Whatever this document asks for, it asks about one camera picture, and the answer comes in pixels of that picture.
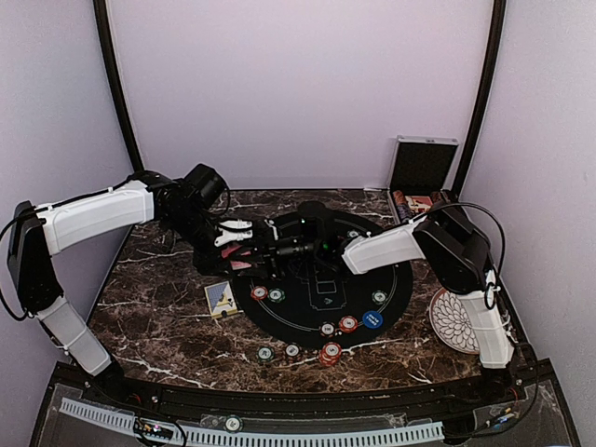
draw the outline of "black round poker mat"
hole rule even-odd
[[[346,237],[353,230],[364,235],[382,229],[368,219],[343,211],[334,210],[333,219],[337,231]],[[284,214],[274,221],[279,237],[298,235],[298,213]],[[285,277],[280,279],[235,276],[232,280],[234,295],[247,317],[257,326],[279,340],[303,347],[319,349],[334,341],[348,348],[370,342],[400,319],[412,296],[413,273],[409,262],[346,278],[320,272],[313,261],[304,257],[292,259],[282,268]],[[282,289],[286,297],[280,303],[273,303],[268,298],[256,301],[251,298],[251,291],[257,286],[264,286],[269,291]],[[376,291],[387,294],[382,305],[373,301]],[[383,325],[378,329],[369,329],[362,323],[363,315],[370,310],[383,316]],[[320,335],[319,327],[323,323],[333,323],[339,329],[340,319],[347,315],[359,321],[355,331],[331,338]]]

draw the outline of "red poker chip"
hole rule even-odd
[[[342,347],[337,343],[330,342],[318,352],[318,361],[323,366],[333,366],[342,357]]]
[[[267,297],[268,294],[269,291],[266,287],[257,286],[254,289],[252,289],[251,298],[256,301],[262,301]]]
[[[339,358],[337,359],[327,359],[323,354],[323,351],[318,353],[318,361],[320,361],[320,364],[323,366],[333,366],[334,364],[336,364],[339,361]]]
[[[346,315],[340,320],[339,328],[344,333],[351,333],[358,328],[358,320],[351,315]]]

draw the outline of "small card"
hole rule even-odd
[[[414,216],[427,212],[432,207],[432,200],[429,196],[406,196],[406,200]]]
[[[229,317],[238,312],[230,281],[206,287],[205,296],[212,318]]]

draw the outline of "black device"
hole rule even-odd
[[[453,164],[456,139],[398,137],[389,192],[405,196],[430,196],[443,189]]]

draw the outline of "black frame edge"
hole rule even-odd
[[[486,54],[484,56],[484,64],[482,66],[481,81],[478,87],[478,95],[476,96],[476,103],[474,104],[474,111],[467,130],[466,142],[462,149],[462,155],[455,174],[452,191],[458,196],[461,195],[466,181],[467,172],[472,163],[472,157],[476,149],[478,137],[481,133],[482,121],[486,112],[488,98],[491,93],[491,85],[493,84],[494,68],[496,67],[496,59],[499,52],[499,45],[501,42],[501,34],[503,32],[503,22],[505,21],[505,8],[507,0],[494,0],[493,16],[491,18],[491,29],[488,34],[488,42],[486,44]]]
[[[566,404],[564,396],[562,394],[561,385],[558,381],[557,375],[552,368],[552,364],[550,363],[549,359],[540,360],[537,363],[538,371],[539,371],[539,380],[550,380],[555,388],[555,392],[557,395],[557,400],[561,406],[563,420],[565,422],[567,433],[570,437],[570,441],[574,447],[579,447],[579,438],[577,436],[576,427],[569,413],[569,408]],[[529,369],[529,367],[522,368],[520,370],[520,377],[523,377],[524,382],[533,382],[535,379],[535,374]],[[103,395],[98,394],[95,392],[94,388],[88,388],[85,385],[85,382],[88,380],[87,376],[78,370],[74,365],[68,365],[65,363],[58,362],[56,364],[55,370],[49,380],[49,384],[47,386],[47,391],[45,398],[40,405],[39,414],[37,416],[37,422],[35,424],[34,433],[32,435],[32,441],[30,447],[34,447],[36,442],[39,440],[40,431],[43,425],[43,420],[45,420],[44,415],[47,412],[47,406],[50,402],[51,393],[53,392],[53,388],[56,384],[64,384],[67,386],[73,386],[81,389],[83,391],[83,399],[96,401],[99,403],[104,403],[107,405],[114,406],[115,403],[107,400]],[[312,413],[318,415],[321,418],[328,418],[328,417],[337,417],[340,414],[337,414],[336,411],[327,414],[326,412],[321,412],[320,408],[318,407],[317,403],[324,404],[326,401],[329,400],[329,395],[325,393],[314,393],[314,394],[296,394],[296,395],[261,395],[259,393],[243,393],[243,392],[232,392],[232,391],[214,391],[214,390],[205,390],[205,389],[196,389],[196,388],[188,388],[184,386],[168,386],[163,384],[155,384],[150,382],[145,382],[142,380],[137,379],[126,379],[127,384],[136,389],[144,389],[146,392],[149,392],[150,395],[156,395],[160,397],[159,403],[147,403],[144,408],[139,408],[139,414],[145,414],[146,409],[149,409],[153,412],[162,413],[165,417],[176,417],[181,418],[182,420],[186,421],[198,421],[200,416],[203,413],[221,413],[221,414],[228,414],[229,411],[220,407],[220,408],[212,408],[209,405],[205,405],[205,402],[201,404],[202,398],[215,398],[221,403],[231,403],[234,402],[238,397],[241,398],[248,398],[249,400],[255,400],[253,411],[250,413],[255,413],[256,415],[263,416],[263,413],[267,414],[268,418],[275,419],[276,417],[283,416],[283,413],[279,413],[277,411],[272,412],[271,402],[269,398],[273,398],[273,400],[280,400],[283,398],[285,400],[285,405],[287,408],[294,408],[292,405],[293,401],[300,401],[307,399],[308,401],[312,402]],[[373,406],[365,413],[371,414],[380,414],[385,413],[387,411],[391,412],[406,412],[408,415],[412,415],[416,418],[419,417],[431,417],[432,419],[441,420],[441,421],[449,421],[452,419],[458,419],[461,417],[467,417],[467,415],[471,414],[472,410],[476,408],[479,404],[469,404],[469,403],[458,403],[458,402],[451,402],[448,404],[447,407],[441,405],[440,402],[443,399],[444,392],[451,392],[453,390],[453,386],[463,386],[466,387],[467,385],[471,385],[473,382],[477,382],[478,377],[476,379],[460,379],[457,381],[453,381],[451,383],[442,383],[442,384],[433,384],[433,385],[422,385],[422,386],[414,386],[414,387],[406,387],[406,388],[391,388],[387,390],[379,390],[377,393],[373,394],[391,394],[395,398],[399,398],[398,400],[393,400],[392,404],[388,406],[383,403],[383,400],[374,400]],[[185,405],[184,403],[175,403],[175,400],[169,399],[168,396],[172,397],[174,395],[186,395],[186,396],[194,396],[194,401],[197,402],[197,405]],[[351,392],[351,393],[338,393],[337,395],[331,396],[332,400],[344,400],[345,404],[348,408],[346,410],[356,410],[358,411],[358,406],[353,407],[350,403],[354,403],[354,398],[358,397],[369,397],[369,392]],[[179,411],[176,411],[176,407],[183,411],[183,413],[187,413],[190,417],[180,416]]]
[[[118,116],[118,123],[122,131],[124,143],[127,146],[129,153],[130,164],[136,171],[144,170],[144,165],[139,152],[139,146],[134,136],[132,123],[130,122],[129,109],[124,98],[124,90],[120,81],[120,74],[118,72],[118,65],[115,59],[114,42],[112,41],[112,33],[110,31],[110,20],[108,17],[108,9],[105,3],[106,0],[93,0],[95,9],[95,21],[97,23],[97,32],[100,37],[100,45],[102,47],[103,65],[112,91],[112,101],[114,101],[114,108]]]

